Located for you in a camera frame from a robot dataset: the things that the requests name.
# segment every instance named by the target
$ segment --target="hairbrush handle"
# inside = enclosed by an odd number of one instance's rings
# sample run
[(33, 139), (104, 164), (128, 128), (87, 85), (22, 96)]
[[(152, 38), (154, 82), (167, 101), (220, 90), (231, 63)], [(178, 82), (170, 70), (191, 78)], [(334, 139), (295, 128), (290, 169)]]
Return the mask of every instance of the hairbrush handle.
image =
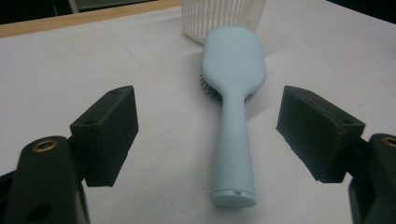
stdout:
[(223, 94), (212, 200), (234, 208), (256, 204), (244, 96)]

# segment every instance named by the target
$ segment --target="white basket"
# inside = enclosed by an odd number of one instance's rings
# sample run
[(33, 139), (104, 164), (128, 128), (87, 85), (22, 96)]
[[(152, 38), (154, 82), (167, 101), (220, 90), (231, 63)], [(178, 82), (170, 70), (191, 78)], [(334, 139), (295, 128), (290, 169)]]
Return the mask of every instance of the white basket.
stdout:
[(237, 25), (255, 32), (266, 0), (183, 0), (184, 33), (203, 43), (206, 32), (221, 25)]

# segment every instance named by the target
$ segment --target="light blue hairbrush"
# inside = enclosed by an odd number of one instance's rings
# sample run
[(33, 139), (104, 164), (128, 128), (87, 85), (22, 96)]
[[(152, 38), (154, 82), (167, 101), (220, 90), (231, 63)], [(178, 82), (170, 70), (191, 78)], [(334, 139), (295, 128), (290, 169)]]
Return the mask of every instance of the light blue hairbrush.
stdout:
[[(205, 37), (202, 76), (222, 98), (213, 203), (233, 208), (254, 206), (256, 190), (245, 101), (265, 80), (262, 42), (242, 27), (220, 26), (211, 30)], [(206, 91), (217, 98), (215, 91)]]

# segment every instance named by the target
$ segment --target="screw hole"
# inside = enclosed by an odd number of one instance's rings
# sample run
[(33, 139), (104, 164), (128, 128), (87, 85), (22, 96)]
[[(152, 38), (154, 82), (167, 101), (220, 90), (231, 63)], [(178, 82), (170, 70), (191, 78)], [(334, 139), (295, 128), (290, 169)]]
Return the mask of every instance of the screw hole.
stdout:
[(85, 120), (85, 121), (84, 121), (84, 124), (85, 124), (85, 125), (92, 125), (92, 124), (94, 124), (94, 121), (93, 121), (92, 119)]
[(41, 221), (44, 218), (48, 217), (51, 212), (52, 212), (52, 206), (49, 204), (43, 204), (35, 208), (32, 212), (30, 212), (27, 219), (30, 222)]
[(47, 140), (36, 144), (33, 147), (34, 152), (45, 152), (54, 149), (58, 145), (55, 140)]
[(396, 147), (396, 138), (393, 137), (386, 137), (383, 139), (386, 144), (391, 147)]

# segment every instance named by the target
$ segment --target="white table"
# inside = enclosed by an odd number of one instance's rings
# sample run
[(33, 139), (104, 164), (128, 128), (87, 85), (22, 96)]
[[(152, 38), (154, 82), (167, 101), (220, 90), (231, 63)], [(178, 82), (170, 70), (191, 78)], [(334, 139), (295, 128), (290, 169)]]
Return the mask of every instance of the white table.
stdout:
[(220, 107), (200, 89), (203, 47), (180, 7), (0, 39), (0, 174), (105, 92), (134, 85), (139, 134), (113, 188), (86, 188), (92, 224), (351, 223), (347, 186), (316, 182), (276, 130), (283, 87), (311, 90), (396, 134), (396, 25), (324, 0), (268, 0), (267, 79), (247, 105), (258, 204), (210, 202)]

